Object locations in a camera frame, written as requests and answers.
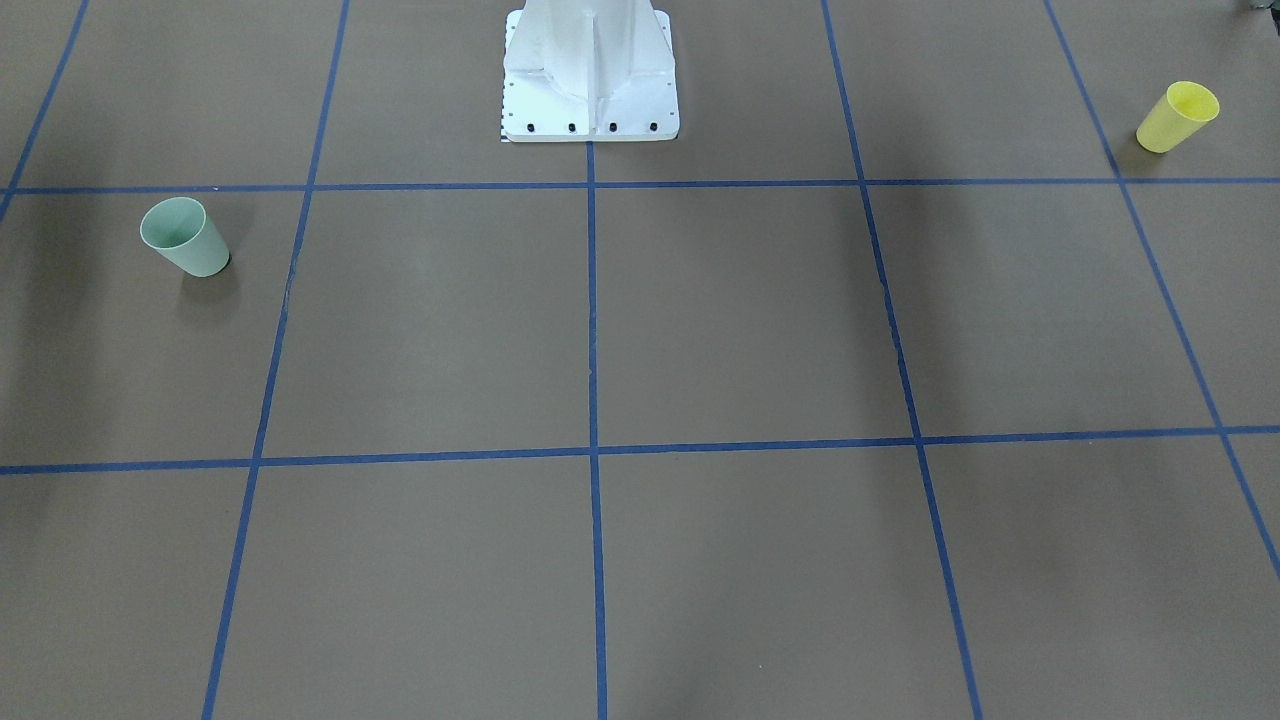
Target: mint green cup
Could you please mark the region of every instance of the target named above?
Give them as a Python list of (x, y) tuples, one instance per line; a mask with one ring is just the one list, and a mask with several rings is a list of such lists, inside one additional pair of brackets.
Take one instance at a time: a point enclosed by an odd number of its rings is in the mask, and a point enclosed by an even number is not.
[(232, 259), (205, 206), (191, 197), (170, 197), (151, 208), (138, 232), (147, 247), (197, 278), (216, 274)]

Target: gray floor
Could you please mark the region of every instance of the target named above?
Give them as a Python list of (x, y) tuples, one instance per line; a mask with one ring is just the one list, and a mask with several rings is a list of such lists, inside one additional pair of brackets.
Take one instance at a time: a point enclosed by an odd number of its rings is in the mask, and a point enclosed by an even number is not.
[(1276, 716), (1266, 14), (663, 0), (584, 147), (516, 4), (0, 4), (0, 717)]

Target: vertical blue line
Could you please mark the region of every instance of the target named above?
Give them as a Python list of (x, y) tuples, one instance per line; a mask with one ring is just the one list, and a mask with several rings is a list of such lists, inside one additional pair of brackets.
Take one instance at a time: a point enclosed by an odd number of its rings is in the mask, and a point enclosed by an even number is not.
[(879, 277), (884, 295), (884, 314), (888, 318), (890, 336), (893, 341), (893, 351), (897, 354), (897, 374), (902, 384), (902, 398), (906, 402), (906, 414), (911, 423), (911, 441), (915, 445), (915, 459), (920, 466), (920, 479), (924, 484), (924, 497), (929, 507), (929, 520), (933, 524), (933, 541), (938, 551), (938, 564), (942, 566), (942, 583), (947, 593), (947, 605), (951, 607), (951, 624), (955, 628), (956, 647), (960, 652), (960, 664), (964, 667), (965, 685), (969, 691), (969, 706), (973, 710), (974, 720), (982, 720), (982, 700), (978, 694), (978, 680), (973, 669), (973, 660), (969, 653), (969, 639), (964, 629), (964, 616), (960, 612), (960, 597), (956, 593), (955, 575), (951, 571), (951, 555), (947, 551), (946, 533), (942, 529), (942, 515), (938, 510), (937, 495), (933, 489), (933, 474), (929, 470), (929, 459), (924, 450), (924, 441), (920, 433), (920, 419), (915, 409), (915, 393), (911, 392), (911, 378), (906, 370), (906, 354), (902, 350), (902, 337), (899, 332), (897, 315), (893, 311), (893, 295), (890, 291), (888, 274), (884, 270), (884, 255), (881, 251), (879, 232), (876, 228), (876, 214), (872, 209), (870, 191), (867, 187), (867, 173), (863, 168), (863, 154), (858, 146), (858, 131), (854, 126), (854, 113), (849, 102), (849, 90), (845, 83), (845, 70), (840, 60), (840, 49), (836, 44), (836, 29), (831, 20), (831, 5), (828, 0), (822, 0), (823, 22), (827, 26), (827, 44), (831, 47), (831, 63), (836, 72), (836, 86), (840, 90), (840, 104), (845, 111), (845, 127), (849, 131), (849, 147), (854, 155), (854, 169), (858, 172), (858, 190), (863, 200), (863, 211), (867, 215), (867, 233), (872, 241), (872, 254), (876, 256), (876, 274)]
[(320, 118), (316, 122), (315, 145), (311, 149), (311, 164), (307, 172), (307, 190), (302, 195), (302, 208), (298, 211), (298, 228), (293, 236), (293, 250), (289, 256), (289, 272), (284, 281), (284, 297), (280, 300), (280, 315), (275, 324), (275, 341), (271, 346), (271, 363), (266, 372), (266, 386), (262, 391), (262, 409), (259, 415), (257, 432), (253, 436), (253, 456), (250, 459), (248, 479), (244, 483), (244, 500), (241, 505), (239, 524), (236, 530), (236, 546), (232, 550), (230, 569), (227, 574), (227, 593), (223, 597), (223, 611), (218, 621), (218, 637), (214, 642), (214, 657), (209, 667), (209, 685), (205, 689), (205, 705), (201, 720), (212, 720), (214, 705), (218, 701), (218, 684), (221, 679), (223, 657), (227, 652), (227, 638), (230, 633), (232, 612), (236, 607), (236, 589), (239, 584), (241, 562), (244, 559), (244, 544), (248, 538), (250, 518), (253, 512), (253, 496), (257, 491), (257, 475), (262, 464), (262, 448), (266, 445), (266, 428), (271, 419), (271, 402), (275, 398), (275, 380), (280, 372), (280, 356), (284, 352), (284, 333), (289, 324), (289, 296), (298, 272), (298, 256), (307, 232), (307, 217), (311, 213), (316, 173), (320, 167), (320, 154), (324, 149), (325, 127), (329, 120), (329, 105), (333, 102), (333, 88), (338, 79), (338, 64), (342, 59), (342, 44), (347, 32), (347, 15), (351, 0), (342, 1), (338, 17), (338, 31), (334, 37), (333, 55), (329, 60), (329, 76), (325, 82), (324, 100), (320, 104)]
[(1062, 31), (1062, 23), (1057, 19), (1057, 13), (1053, 10), (1053, 3), (1051, 0), (1043, 0), (1044, 12), (1048, 13), (1048, 19), (1053, 23), (1053, 32), (1057, 35), (1057, 41), (1062, 46), (1062, 54), (1066, 56), (1066, 64), (1071, 68), (1071, 76), (1075, 78), (1075, 87), (1080, 92), (1080, 99), (1084, 100), (1084, 106), (1089, 111), (1089, 118), (1093, 120), (1093, 129), (1098, 133), (1098, 141), (1102, 142), (1102, 150), (1107, 155), (1107, 163), (1111, 164), (1111, 172), (1116, 177), (1116, 182), (1120, 186), (1120, 193), (1124, 196), (1125, 206), (1129, 209), (1129, 219), (1133, 220), (1133, 227), (1138, 232), (1138, 241), (1142, 243), (1142, 250), (1147, 255), (1147, 264), (1151, 266), (1151, 273), (1156, 278), (1156, 286), (1160, 288), (1160, 296), (1165, 301), (1165, 307), (1169, 310), (1169, 316), (1174, 320), (1174, 328), (1178, 331), (1178, 340), (1183, 343), (1183, 351), (1187, 354), (1187, 361), (1190, 363), (1192, 373), (1196, 375), (1196, 383), (1199, 386), (1201, 395), (1204, 397), (1204, 406), (1208, 407), (1210, 418), (1213, 420), (1213, 428), (1217, 430), (1219, 439), (1222, 443), (1222, 450), (1226, 452), (1228, 460), (1231, 462), (1231, 471), (1235, 473), (1235, 482), (1240, 486), (1240, 493), (1244, 496), (1244, 503), (1249, 509), (1249, 515), (1253, 518), (1253, 525), (1258, 530), (1258, 536), (1262, 538), (1262, 546), (1266, 548), (1267, 557), (1271, 560), (1271, 569), (1280, 578), (1280, 553), (1276, 552), (1275, 541), (1271, 539), (1271, 532), (1267, 529), (1266, 520), (1262, 518), (1262, 511), (1258, 509), (1258, 502), (1253, 497), (1253, 489), (1249, 487), (1248, 478), (1244, 477), (1244, 469), (1240, 466), (1239, 459), (1235, 456), (1235, 447), (1231, 445), (1230, 434), (1226, 432), (1222, 424), (1222, 416), (1219, 414), (1217, 404), (1213, 401), (1213, 395), (1208, 389), (1208, 380), (1204, 378), (1204, 372), (1201, 369), (1199, 360), (1196, 357), (1196, 350), (1192, 347), (1190, 336), (1187, 333), (1187, 328), (1183, 325), (1181, 315), (1178, 313), (1178, 306), (1174, 304), (1174, 296), (1169, 291), (1169, 284), (1165, 282), (1165, 274), (1160, 269), (1160, 263), (1156, 260), (1156, 251), (1151, 246), (1151, 241), (1147, 237), (1147, 229), (1142, 223), (1142, 217), (1138, 214), (1138, 206), (1133, 201), (1133, 195), (1129, 192), (1129, 181), (1120, 172), (1120, 164), (1116, 163), (1115, 154), (1111, 151), (1111, 141), (1107, 140), (1107, 133), (1102, 127), (1102, 119), (1098, 117), (1098, 110), (1093, 105), (1092, 97), (1089, 97), (1089, 91), (1084, 86), (1084, 76), (1080, 74), (1080, 68), (1075, 61), (1075, 55), (1071, 54), (1071, 46), (1066, 41), (1066, 33)]
[(609, 674), (604, 615), (604, 532), (600, 516), (600, 414), (596, 354), (595, 295), (595, 143), (586, 143), (586, 292), (588, 319), (588, 407), (590, 416), (591, 459), (591, 553), (595, 579), (595, 711), (598, 720), (609, 717)]
[(22, 155), (18, 156), (18, 164), (13, 169), (13, 177), (9, 178), (9, 188), (5, 191), (4, 199), (0, 199), (0, 222), (4, 220), (5, 214), (9, 211), (9, 202), (13, 200), (13, 191), (18, 188), (18, 183), (22, 182), (22, 173), (27, 169), (27, 160), (31, 159), (31, 151), (36, 147), (36, 138), (40, 136), (40, 127), (45, 124), (45, 115), (49, 114), (50, 105), (54, 104), (54, 95), (58, 92), (58, 85), (63, 82), (63, 73), (67, 72), (67, 63), (72, 59), (72, 51), (76, 49), (76, 40), (79, 38), (81, 26), (84, 24), (84, 13), (88, 12), (88, 0), (81, 0), (81, 6), (76, 12), (76, 20), (72, 22), (72, 31), (67, 36), (67, 45), (63, 47), (63, 55), (58, 59), (58, 68), (54, 70), (52, 79), (49, 81), (49, 90), (45, 91), (45, 100), (40, 104), (40, 110), (36, 113), (35, 122), (31, 123), (31, 132), (27, 133), (27, 143), (22, 146)]

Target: white mounting plate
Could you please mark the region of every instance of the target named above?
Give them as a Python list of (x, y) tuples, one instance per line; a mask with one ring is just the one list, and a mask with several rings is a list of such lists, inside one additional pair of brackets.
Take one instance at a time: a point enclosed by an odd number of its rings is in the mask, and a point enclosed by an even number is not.
[[(524, 10), (507, 15), (507, 46)], [(654, 10), (671, 45), (671, 17)], [(680, 104), (675, 74), (632, 76), (613, 97), (600, 100), (602, 127), (589, 128), (586, 100), (558, 91), (545, 77), (508, 73), (502, 87), (503, 142), (643, 142), (675, 140)]]

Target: cup opening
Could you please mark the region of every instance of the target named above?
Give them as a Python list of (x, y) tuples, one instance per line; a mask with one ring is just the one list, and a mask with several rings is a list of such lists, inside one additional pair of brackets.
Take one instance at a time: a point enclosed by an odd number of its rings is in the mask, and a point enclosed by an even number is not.
[(1181, 81), (1170, 85), (1165, 97), (1179, 115), (1197, 123), (1212, 120), (1221, 109), (1217, 97), (1207, 87), (1194, 82)]
[(142, 242), (156, 250), (173, 250), (191, 242), (205, 229), (205, 206), (191, 197), (170, 197), (142, 217)]

